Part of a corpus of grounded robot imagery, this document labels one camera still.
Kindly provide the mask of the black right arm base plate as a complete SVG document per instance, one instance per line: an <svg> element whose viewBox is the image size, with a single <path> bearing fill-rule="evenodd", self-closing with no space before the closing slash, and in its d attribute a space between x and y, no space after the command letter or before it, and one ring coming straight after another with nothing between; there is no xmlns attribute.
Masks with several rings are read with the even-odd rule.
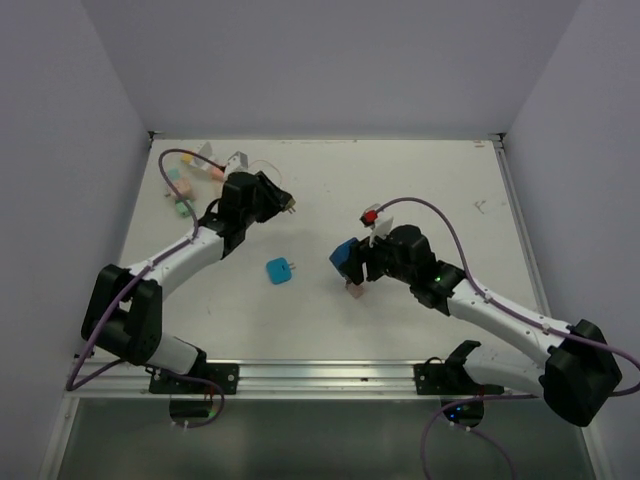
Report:
<svg viewBox="0 0 640 480"><path fill-rule="evenodd" d="M502 386L479 384L462 366L448 365L437 357L414 364L413 380L418 395L484 396L504 393Z"/></svg>

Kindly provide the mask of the yellow olive plug adapter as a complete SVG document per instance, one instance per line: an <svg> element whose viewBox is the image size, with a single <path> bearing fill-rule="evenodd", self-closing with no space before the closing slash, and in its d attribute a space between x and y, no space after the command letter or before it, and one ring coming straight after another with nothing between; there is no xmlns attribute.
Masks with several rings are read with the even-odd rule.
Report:
<svg viewBox="0 0 640 480"><path fill-rule="evenodd" d="M295 204L296 204L296 201L294 199L290 199L284 207L284 212L287 212L289 214L295 213L296 212Z"/></svg>

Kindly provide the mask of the pink cube socket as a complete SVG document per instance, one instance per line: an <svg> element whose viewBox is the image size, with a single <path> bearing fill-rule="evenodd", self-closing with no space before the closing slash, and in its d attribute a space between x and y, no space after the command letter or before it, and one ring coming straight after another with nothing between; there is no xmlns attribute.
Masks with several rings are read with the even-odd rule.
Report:
<svg viewBox="0 0 640 480"><path fill-rule="evenodd" d="M188 178L181 177L179 179L173 180L172 185L173 188L170 190L170 192L171 197L174 200L178 199L178 195L181 195L182 197L189 200L192 200L194 198L193 188Z"/></svg>

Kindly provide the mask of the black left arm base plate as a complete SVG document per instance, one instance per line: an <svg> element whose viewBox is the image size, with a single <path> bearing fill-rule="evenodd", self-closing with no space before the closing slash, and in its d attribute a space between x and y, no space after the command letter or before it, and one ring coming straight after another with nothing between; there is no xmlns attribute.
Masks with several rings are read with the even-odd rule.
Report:
<svg viewBox="0 0 640 480"><path fill-rule="evenodd" d="M149 392L164 395L234 395L240 379L240 366L230 362L202 362L187 374L176 374L147 366L151 375Z"/></svg>

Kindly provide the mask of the green plug adapter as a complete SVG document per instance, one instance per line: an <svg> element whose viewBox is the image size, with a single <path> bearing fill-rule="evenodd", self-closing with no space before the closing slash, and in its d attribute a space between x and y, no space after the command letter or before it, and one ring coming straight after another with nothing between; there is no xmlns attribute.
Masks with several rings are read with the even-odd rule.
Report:
<svg viewBox="0 0 640 480"><path fill-rule="evenodd" d="M174 207L177 214L182 218L187 218L195 214L195 205L191 199L185 201L174 201Z"/></svg>

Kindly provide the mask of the light teal plug adapter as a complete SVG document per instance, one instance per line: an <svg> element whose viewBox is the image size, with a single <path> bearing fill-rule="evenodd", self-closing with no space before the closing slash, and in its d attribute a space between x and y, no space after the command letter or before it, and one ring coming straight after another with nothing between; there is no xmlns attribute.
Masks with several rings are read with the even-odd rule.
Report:
<svg viewBox="0 0 640 480"><path fill-rule="evenodd" d="M172 168L165 171L166 178L171 182L175 183L182 178L180 170L177 168Z"/></svg>

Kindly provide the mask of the pink brown plug adapter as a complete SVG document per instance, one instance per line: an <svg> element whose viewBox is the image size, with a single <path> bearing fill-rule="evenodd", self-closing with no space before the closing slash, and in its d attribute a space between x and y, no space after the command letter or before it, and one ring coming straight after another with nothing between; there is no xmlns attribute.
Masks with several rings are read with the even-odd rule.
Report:
<svg viewBox="0 0 640 480"><path fill-rule="evenodd" d="M362 285L356 285L349 282L345 284L345 290L354 299L360 298L364 293L364 287Z"/></svg>

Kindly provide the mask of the dark blue cube socket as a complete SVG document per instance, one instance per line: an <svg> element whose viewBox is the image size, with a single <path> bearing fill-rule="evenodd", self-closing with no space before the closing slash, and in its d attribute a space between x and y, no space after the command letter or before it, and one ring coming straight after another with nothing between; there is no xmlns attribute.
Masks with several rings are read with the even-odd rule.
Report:
<svg viewBox="0 0 640 480"><path fill-rule="evenodd" d="M334 269L340 274L340 276L347 282L351 281L351 278L343 272L342 265L349 259L351 246L358 244L358 239L352 237L345 242L338 245L335 250L329 256L329 261Z"/></svg>

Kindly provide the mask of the bright blue plug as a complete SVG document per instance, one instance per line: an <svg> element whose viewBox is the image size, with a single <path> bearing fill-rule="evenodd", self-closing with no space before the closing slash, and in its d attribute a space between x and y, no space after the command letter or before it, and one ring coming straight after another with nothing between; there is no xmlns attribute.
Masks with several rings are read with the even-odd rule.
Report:
<svg viewBox="0 0 640 480"><path fill-rule="evenodd" d="M293 278L294 269L295 265L284 257L269 260L265 265L267 276L273 285L289 282Z"/></svg>

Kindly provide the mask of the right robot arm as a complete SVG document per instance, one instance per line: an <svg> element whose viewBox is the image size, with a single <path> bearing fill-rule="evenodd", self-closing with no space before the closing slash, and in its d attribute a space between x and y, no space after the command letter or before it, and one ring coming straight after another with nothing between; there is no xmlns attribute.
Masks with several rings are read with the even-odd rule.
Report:
<svg viewBox="0 0 640 480"><path fill-rule="evenodd" d="M419 395L500 395L514 390L542 398L563 420L588 426L622 380L605 338L593 323L570 325L548 317L533 327L530 310L476 290L461 268L436 258L413 225L384 238L352 238L336 248L333 266L352 285L389 277L406 284L417 301L473 324L509 344L500 350L465 340L448 357L413 367Z"/></svg>

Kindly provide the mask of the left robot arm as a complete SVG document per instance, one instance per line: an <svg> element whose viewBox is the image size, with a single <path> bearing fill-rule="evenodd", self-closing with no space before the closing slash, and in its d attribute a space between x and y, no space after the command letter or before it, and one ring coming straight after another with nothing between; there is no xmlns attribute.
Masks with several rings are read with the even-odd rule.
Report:
<svg viewBox="0 0 640 480"><path fill-rule="evenodd" d="M201 390L208 379L206 353L164 330L164 301L229 256L251 225L294 205L293 196L263 172L231 174L192 233L146 261L126 268L110 264L99 272L81 327L86 345L132 365L168 370L185 392Z"/></svg>

